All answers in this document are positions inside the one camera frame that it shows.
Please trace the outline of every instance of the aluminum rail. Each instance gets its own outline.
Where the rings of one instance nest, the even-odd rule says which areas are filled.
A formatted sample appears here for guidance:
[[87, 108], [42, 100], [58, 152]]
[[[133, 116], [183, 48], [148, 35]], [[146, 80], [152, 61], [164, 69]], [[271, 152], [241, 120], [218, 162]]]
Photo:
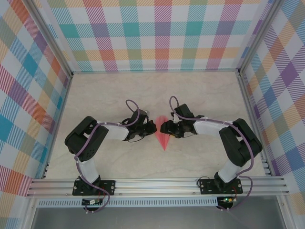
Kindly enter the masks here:
[[[139, 178], [115, 179], [115, 194], [111, 198], [151, 198], [151, 197], [221, 197], [222, 194], [201, 195], [197, 187], [198, 178]], [[288, 195], [289, 191], [283, 177], [252, 177], [251, 196]], [[28, 191], [28, 198], [80, 198], [73, 196], [75, 179], [35, 179]], [[250, 189], [250, 181], [241, 178], [245, 196]]]

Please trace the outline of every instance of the red cone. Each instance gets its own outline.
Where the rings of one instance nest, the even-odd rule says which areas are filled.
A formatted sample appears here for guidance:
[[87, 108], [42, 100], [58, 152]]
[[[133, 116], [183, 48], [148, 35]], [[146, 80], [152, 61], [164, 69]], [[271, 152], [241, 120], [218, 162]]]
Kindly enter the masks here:
[[155, 132], [156, 137], [160, 144], [162, 145], [163, 149], [165, 150], [168, 144], [168, 141], [170, 140], [170, 135], [164, 134], [160, 132], [161, 125], [165, 122], [167, 122], [166, 116], [160, 116], [156, 120], [156, 126], [157, 126], [157, 132]]

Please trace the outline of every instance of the enclosure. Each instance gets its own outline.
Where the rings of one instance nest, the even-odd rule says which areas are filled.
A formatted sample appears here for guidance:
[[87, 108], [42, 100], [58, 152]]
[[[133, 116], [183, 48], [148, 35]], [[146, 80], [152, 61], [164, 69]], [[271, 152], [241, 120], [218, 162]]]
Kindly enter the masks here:
[[[303, 0], [0, 0], [0, 16], [0, 228], [304, 227]], [[228, 194], [197, 186], [228, 159], [220, 138], [164, 150], [153, 134], [102, 142], [114, 195], [86, 214], [67, 135], [86, 116], [130, 118], [126, 99], [171, 119], [172, 95], [250, 125], [263, 150], [234, 206], [247, 200], [220, 211]]]

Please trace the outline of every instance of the colorful plaid backdrop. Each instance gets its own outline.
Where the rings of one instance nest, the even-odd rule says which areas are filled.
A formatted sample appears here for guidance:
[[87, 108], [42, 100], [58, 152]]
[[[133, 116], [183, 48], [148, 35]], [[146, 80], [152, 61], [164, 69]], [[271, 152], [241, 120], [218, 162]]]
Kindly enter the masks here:
[[245, 80], [275, 173], [305, 224], [305, 0], [285, 1]]
[[[46, 1], [48, 9], [42, 7]], [[253, 32], [249, 26], [259, 20], [256, 10], [266, 2], [36, 0], [36, 5], [70, 66], [92, 72], [235, 69], [245, 35]]]
[[0, 0], [0, 229], [17, 228], [39, 178], [68, 77], [21, 0]]

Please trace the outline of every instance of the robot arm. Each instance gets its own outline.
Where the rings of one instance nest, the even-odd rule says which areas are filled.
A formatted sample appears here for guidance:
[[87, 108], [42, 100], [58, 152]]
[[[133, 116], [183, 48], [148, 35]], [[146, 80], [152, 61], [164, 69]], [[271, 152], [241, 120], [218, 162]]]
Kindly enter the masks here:
[[[173, 120], [169, 120], [161, 126], [162, 133], [170, 134], [177, 138], [184, 137], [185, 132], [221, 138], [229, 160], [214, 175], [214, 182], [219, 190], [226, 188], [237, 177], [242, 167], [251, 159], [244, 140], [239, 140], [239, 134], [228, 125], [207, 122], [203, 115], [195, 117], [186, 104], [175, 108], [175, 112], [182, 117], [200, 118], [202, 121], [181, 120], [176, 114], [172, 113]], [[244, 119], [239, 118], [229, 123], [237, 127], [246, 137], [254, 157], [262, 151], [262, 144]]]
[[[131, 118], [125, 119], [123, 123], [130, 124], [137, 118], [138, 112], [135, 111]], [[65, 145], [68, 147], [69, 152], [77, 154], [87, 141], [87, 136], [90, 135], [92, 129], [100, 122], [91, 116], [85, 117], [77, 127], [66, 137]], [[88, 145], [83, 152], [78, 156], [80, 173], [91, 184], [98, 186], [100, 176], [96, 170], [93, 156], [96, 154], [101, 143], [105, 139], [115, 139], [120, 141], [129, 141], [136, 135], [145, 137], [156, 132], [156, 126], [153, 121], [148, 120], [148, 114], [140, 110], [139, 119], [131, 126], [124, 127], [114, 124], [105, 123], [99, 126], [92, 135]]]

